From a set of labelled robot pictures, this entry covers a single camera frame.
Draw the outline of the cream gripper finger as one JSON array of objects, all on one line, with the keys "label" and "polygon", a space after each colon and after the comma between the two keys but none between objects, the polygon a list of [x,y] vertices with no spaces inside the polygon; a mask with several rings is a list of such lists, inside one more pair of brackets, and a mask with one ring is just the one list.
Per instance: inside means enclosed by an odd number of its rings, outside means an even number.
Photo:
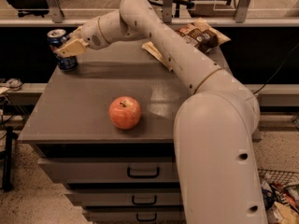
[{"label": "cream gripper finger", "polygon": [[89,47],[89,43],[82,38],[71,38],[65,44],[56,49],[55,53],[62,58],[77,56],[84,53]]}]

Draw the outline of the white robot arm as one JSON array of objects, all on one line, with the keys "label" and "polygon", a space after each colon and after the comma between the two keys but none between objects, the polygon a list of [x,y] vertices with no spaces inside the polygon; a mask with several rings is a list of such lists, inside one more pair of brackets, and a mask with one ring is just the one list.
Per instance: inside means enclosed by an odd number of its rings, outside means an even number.
[{"label": "white robot arm", "polygon": [[87,21],[57,52],[62,57],[148,38],[190,97],[174,121],[174,147],[187,224],[267,224],[252,146],[260,108],[255,95],[157,16],[148,0]]}]

